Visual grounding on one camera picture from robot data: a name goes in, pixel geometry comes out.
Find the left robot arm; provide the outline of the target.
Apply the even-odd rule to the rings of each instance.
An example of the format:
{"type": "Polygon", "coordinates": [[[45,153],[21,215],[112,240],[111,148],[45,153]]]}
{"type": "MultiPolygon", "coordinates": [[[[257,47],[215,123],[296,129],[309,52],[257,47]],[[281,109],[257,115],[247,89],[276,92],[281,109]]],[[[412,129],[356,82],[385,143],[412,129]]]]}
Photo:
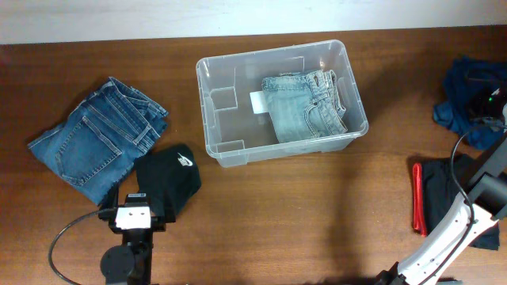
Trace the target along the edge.
{"type": "Polygon", "coordinates": [[[123,205],[115,197],[111,207],[103,207],[99,219],[108,223],[114,234],[122,236],[120,245],[108,249],[100,269],[107,284],[151,285],[153,236],[164,232],[163,218],[152,215],[147,194],[126,196],[123,205]]]}

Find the light grey jeans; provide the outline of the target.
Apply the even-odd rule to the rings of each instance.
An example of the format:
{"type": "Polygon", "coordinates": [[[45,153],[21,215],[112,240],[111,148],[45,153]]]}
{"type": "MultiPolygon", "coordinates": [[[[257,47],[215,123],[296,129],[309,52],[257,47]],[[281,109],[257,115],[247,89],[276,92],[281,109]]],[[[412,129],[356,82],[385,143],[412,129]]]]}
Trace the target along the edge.
{"type": "Polygon", "coordinates": [[[279,143],[342,135],[346,107],[333,70],[280,74],[262,80],[268,113],[279,143]]]}

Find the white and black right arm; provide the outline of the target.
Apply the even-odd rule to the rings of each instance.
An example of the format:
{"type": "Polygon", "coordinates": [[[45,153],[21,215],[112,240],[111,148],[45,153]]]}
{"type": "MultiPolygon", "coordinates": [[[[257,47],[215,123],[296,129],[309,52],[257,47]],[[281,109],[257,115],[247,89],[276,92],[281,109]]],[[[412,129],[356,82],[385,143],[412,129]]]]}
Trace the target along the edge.
{"type": "Polygon", "coordinates": [[[380,272],[377,284],[437,284],[469,244],[506,218],[506,183],[499,177],[506,168],[506,83],[478,82],[454,87],[447,95],[456,114],[469,124],[448,161],[449,180],[458,193],[421,247],[380,272]],[[463,139],[483,127],[494,128],[501,136],[458,177],[456,151],[463,139]]]}

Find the dark blue shirt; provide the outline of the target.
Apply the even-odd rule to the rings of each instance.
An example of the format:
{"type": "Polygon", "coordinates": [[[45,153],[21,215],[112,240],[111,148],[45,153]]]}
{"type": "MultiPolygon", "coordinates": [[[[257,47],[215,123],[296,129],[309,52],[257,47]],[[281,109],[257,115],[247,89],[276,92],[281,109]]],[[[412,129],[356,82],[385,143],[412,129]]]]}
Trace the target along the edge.
{"type": "Polygon", "coordinates": [[[467,105],[482,91],[492,93],[506,82],[506,63],[491,62],[469,57],[455,59],[443,81],[447,100],[433,107],[433,120],[457,135],[464,135],[468,145],[478,150],[491,147],[505,133],[495,127],[473,127],[493,123],[490,115],[478,120],[469,117],[467,105]]]}

